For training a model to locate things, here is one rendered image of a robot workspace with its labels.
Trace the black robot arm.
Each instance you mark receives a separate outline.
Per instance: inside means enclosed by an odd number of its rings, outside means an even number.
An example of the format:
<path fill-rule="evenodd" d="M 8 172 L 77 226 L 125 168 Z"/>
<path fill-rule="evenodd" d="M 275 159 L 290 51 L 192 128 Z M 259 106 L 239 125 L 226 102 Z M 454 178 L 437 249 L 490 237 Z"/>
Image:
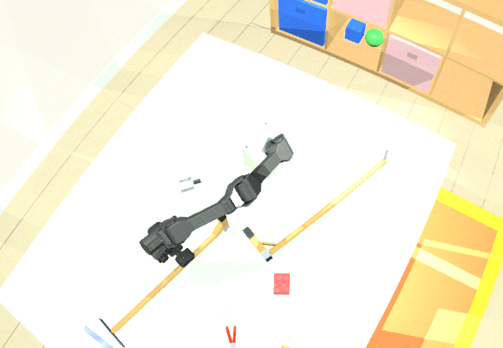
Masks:
<path fill-rule="evenodd" d="M 270 138 L 270 139 L 269 139 Z M 264 151 L 263 151 L 264 150 Z M 151 255 L 159 263 L 166 263 L 174 248 L 190 238 L 193 231 L 201 228 L 225 214 L 231 214 L 239 208 L 249 207 L 261 192 L 262 182 L 281 162 L 290 161 L 294 155 L 290 143 L 284 133 L 273 139 L 268 137 L 262 152 L 266 157 L 249 174 L 240 175 L 229 185 L 225 194 L 218 202 L 194 213 L 189 217 L 171 216 L 160 223 L 151 233 L 146 235 L 139 244 L 145 253 Z M 233 189 L 244 202 L 236 207 L 231 199 Z M 173 243 L 172 243 L 172 242 Z"/>

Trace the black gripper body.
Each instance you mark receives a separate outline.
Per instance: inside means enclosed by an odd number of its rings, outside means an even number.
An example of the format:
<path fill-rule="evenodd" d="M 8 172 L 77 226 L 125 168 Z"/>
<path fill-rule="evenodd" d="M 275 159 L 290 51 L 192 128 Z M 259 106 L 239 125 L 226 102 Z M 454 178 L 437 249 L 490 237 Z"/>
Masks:
<path fill-rule="evenodd" d="M 156 227 L 158 227 L 160 225 L 160 221 L 154 223 L 153 225 L 151 225 L 149 227 L 149 229 L 147 230 L 147 233 L 151 233 L 152 231 L 155 231 L 154 229 Z M 175 260 L 176 262 L 179 264 L 180 267 L 185 267 L 188 263 L 190 264 L 191 261 L 194 259 L 194 253 L 188 249 L 188 248 L 185 248 L 184 251 L 181 251 L 182 250 L 182 245 L 180 246 L 177 246 L 177 247 L 170 247 L 170 249 L 172 250 L 172 253 L 176 256 L 175 257 Z"/>

